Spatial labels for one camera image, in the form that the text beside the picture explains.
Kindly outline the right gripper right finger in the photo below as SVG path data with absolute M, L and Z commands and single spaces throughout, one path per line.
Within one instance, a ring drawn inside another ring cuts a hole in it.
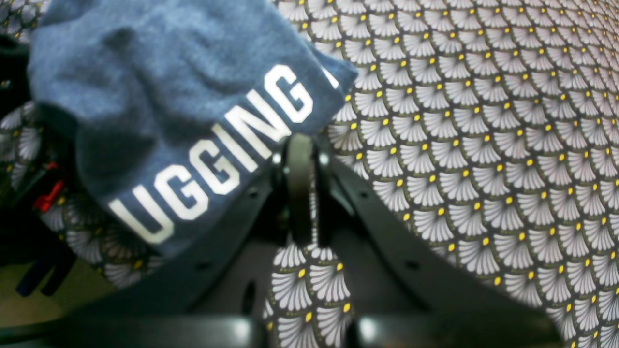
M 354 319 L 346 348 L 561 348 L 543 311 L 449 264 L 369 185 L 314 142 L 317 240 L 343 263 Z

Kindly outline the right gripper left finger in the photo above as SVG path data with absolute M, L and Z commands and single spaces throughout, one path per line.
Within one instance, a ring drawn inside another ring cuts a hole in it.
M 217 222 L 146 279 L 62 319 L 3 328 L 3 348 L 266 348 L 261 284 L 279 247 L 314 241 L 315 142 L 283 140 Z

